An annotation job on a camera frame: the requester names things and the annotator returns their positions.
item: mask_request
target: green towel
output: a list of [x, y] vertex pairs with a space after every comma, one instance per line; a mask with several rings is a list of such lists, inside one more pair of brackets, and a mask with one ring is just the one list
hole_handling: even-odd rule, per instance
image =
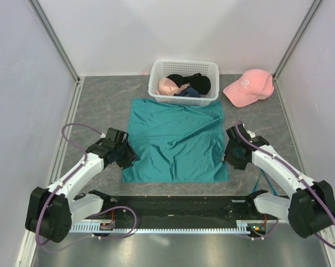
[[129, 142], [140, 161], [123, 171], [123, 182], [228, 181], [223, 121], [219, 101], [183, 106], [133, 99]]

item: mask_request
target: white wall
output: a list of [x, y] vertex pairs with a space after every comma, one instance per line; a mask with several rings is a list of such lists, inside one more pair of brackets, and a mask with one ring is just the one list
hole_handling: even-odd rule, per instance
[[308, 175], [335, 194], [335, 0], [323, 2], [278, 83]]
[[312, 0], [40, 0], [81, 76], [140, 75], [158, 58], [275, 71]]
[[75, 88], [25, 0], [0, 0], [0, 267], [14, 266]]

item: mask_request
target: cap brim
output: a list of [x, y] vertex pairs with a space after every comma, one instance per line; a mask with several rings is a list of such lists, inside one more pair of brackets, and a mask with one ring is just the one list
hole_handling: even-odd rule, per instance
[[245, 94], [243, 94], [239, 89], [241, 88], [240, 81], [235, 81], [231, 85], [227, 86], [223, 93], [228, 97], [228, 99], [232, 102], [232, 104], [236, 107], [245, 107], [256, 102], [258, 99], [249, 98]]

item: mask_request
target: cable connector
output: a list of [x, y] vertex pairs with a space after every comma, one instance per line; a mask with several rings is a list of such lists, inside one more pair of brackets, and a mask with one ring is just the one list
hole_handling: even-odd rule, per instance
[[248, 130], [247, 130], [247, 133], [250, 135], [251, 138], [255, 138], [255, 137], [256, 137], [255, 132], [252, 132], [252, 131], [248, 131]]

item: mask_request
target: gray floor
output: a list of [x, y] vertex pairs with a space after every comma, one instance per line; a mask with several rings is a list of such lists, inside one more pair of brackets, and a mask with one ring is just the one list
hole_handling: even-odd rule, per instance
[[[222, 89], [239, 75], [220, 76]], [[148, 76], [88, 77], [85, 80], [75, 122], [86, 123], [102, 131], [108, 127], [127, 129], [131, 100], [149, 97]], [[242, 120], [246, 128], [264, 136], [291, 164], [299, 168], [290, 132], [277, 93], [245, 108], [235, 108], [222, 94], [219, 100], [225, 112], [224, 127]], [[88, 146], [98, 136], [81, 127], [74, 127], [71, 139]], [[72, 147], [67, 149], [63, 172], [81, 157]], [[121, 170], [111, 165], [84, 188], [98, 189], [110, 195], [245, 195], [252, 191], [259, 175], [249, 165], [245, 171], [229, 169], [230, 181], [210, 184], [124, 184]], [[275, 185], [279, 193], [281, 188]], [[269, 189], [262, 180], [261, 189]], [[61, 248], [80, 238], [69, 234]], [[324, 246], [316, 237], [302, 239], [289, 225], [279, 225], [264, 241], [251, 242], [232, 235], [154, 235], [136, 234], [121, 240], [88, 239], [58, 254], [37, 250], [33, 267], [49, 266], [313, 266], [327, 267]]]
[[[222, 94], [227, 85], [240, 75], [220, 76], [220, 96], [225, 114], [225, 129], [242, 120], [247, 130], [256, 132], [266, 138], [295, 167], [299, 163], [295, 154], [291, 135], [284, 117], [277, 92], [267, 100], [258, 101], [244, 108], [234, 107]], [[78, 104], [75, 122], [85, 123], [102, 132], [109, 127], [127, 130], [131, 101], [133, 98], [150, 97], [147, 93], [149, 76], [108, 76], [86, 77]], [[70, 139], [83, 147], [91, 145], [98, 139], [94, 132], [82, 127], [74, 127]], [[69, 146], [63, 163], [62, 174], [67, 172], [79, 159], [81, 153]], [[245, 195], [255, 185], [259, 171], [249, 165], [245, 171], [229, 168], [230, 181], [199, 184], [136, 184], [123, 183], [121, 170], [113, 164], [96, 175], [84, 188], [84, 192], [97, 189], [110, 195]], [[272, 181], [278, 193], [282, 189]], [[269, 189], [262, 180], [260, 189]]]
[[[70, 234], [62, 248], [84, 234]], [[280, 224], [264, 241], [235, 235], [136, 234], [126, 239], [88, 239], [57, 254], [36, 252], [32, 267], [330, 267], [315, 237], [302, 239]]]

